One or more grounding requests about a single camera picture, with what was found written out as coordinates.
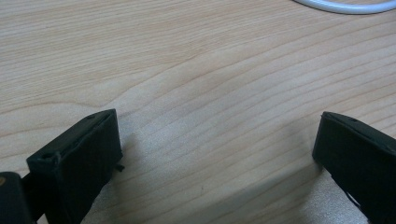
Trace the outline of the white plate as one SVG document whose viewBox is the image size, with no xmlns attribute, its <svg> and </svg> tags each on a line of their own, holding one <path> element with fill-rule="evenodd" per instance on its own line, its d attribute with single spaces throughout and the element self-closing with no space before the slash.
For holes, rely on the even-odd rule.
<svg viewBox="0 0 396 224">
<path fill-rule="evenodd" d="M 331 13 L 347 14 L 347 15 L 368 15 L 375 13 L 382 13 L 396 9 L 396 0 L 388 0 L 386 2 L 376 4 L 345 4 L 333 2 L 330 0 L 294 0 L 295 2 L 312 7 L 318 10 L 323 10 Z"/>
</svg>

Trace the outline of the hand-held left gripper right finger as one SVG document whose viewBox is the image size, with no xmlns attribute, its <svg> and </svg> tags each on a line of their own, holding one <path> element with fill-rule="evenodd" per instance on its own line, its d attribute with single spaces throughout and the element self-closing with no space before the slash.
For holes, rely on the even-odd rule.
<svg viewBox="0 0 396 224">
<path fill-rule="evenodd" d="M 396 224 L 396 139 L 325 112 L 312 157 L 372 224 Z"/>
</svg>

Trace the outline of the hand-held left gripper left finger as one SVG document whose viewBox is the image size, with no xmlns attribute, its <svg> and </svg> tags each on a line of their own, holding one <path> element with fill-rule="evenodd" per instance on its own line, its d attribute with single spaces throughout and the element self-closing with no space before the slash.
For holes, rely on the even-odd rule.
<svg viewBox="0 0 396 224">
<path fill-rule="evenodd" d="M 30 173 L 23 182 L 33 218 L 79 224 L 121 158 L 114 109 L 80 120 L 27 159 Z"/>
</svg>

